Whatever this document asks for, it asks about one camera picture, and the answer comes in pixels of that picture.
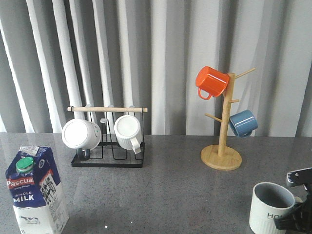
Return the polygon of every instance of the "pascual logo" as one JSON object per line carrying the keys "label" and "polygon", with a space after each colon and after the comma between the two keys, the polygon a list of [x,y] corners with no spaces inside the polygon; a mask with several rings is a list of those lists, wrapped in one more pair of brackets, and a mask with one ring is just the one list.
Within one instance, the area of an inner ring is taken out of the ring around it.
{"label": "pascual logo", "polygon": [[41,160],[39,161],[38,166],[39,166],[40,169],[44,166],[44,159],[41,159]]}
{"label": "pascual logo", "polygon": [[35,184],[32,177],[23,177],[19,179],[9,179],[7,182],[7,186],[9,189],[13,189],[17,186],[27,185],[27,184]]}

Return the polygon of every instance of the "black metal mug rack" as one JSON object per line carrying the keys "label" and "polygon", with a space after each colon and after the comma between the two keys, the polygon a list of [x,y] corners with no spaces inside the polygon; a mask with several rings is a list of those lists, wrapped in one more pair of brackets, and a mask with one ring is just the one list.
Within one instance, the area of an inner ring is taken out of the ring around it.
{"label": "black metal mug rack", "polygon": [[[101,141],[98,146],[89,151],[77,149],[76,154],[71,162],[72,167],[143,167],[145,142],[144,142],[144,113],[146,108],[119,108],[119,107],[68,107],[68,111],[84,112],[103,112],[104,118],[101,119]],[[125,150],[119,144],[115,135],[111,134],[111,126],[108,119],[108,113],[112,113],[113,125],[115,125],[114,112],[124,112],[136,117],[140,115],[140,126],[142,130],[142,142],[140,144],[141,152],[135,154],[133,150]]]}

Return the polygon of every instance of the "wooden mug tree base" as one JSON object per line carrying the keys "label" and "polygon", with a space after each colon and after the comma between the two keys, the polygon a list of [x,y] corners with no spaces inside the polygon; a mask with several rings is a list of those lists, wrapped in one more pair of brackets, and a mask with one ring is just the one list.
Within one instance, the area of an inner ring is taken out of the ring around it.
{"label": "wooden mug tree base", "polygon": [[239,168],[242,157],[239,152],[228,146],[225,147],[223,156],[218,156],[219,145],[209,145],[202,149],[201,160],[209,167],[222,171],[231,171]]}

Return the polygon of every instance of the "milk carton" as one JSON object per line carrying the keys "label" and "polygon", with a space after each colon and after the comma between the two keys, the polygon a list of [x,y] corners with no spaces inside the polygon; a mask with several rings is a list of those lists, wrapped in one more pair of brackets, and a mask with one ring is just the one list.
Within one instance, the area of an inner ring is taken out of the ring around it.
{"label": "milk carton", "polygon": [[60,234],[68,212],[51,148],[22,146],[5,174],[20,232]]}

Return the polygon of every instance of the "green bottle cap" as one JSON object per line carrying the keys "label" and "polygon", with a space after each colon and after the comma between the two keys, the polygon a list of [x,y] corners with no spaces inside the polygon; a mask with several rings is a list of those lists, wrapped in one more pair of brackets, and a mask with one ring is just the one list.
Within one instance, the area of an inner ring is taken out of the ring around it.
{"label": "green bottle cap", "polygon": [[20,173],[29,173],[32,171],[34,161],[32,157],[25,157],[20,159],[16,164],[16,171]]}

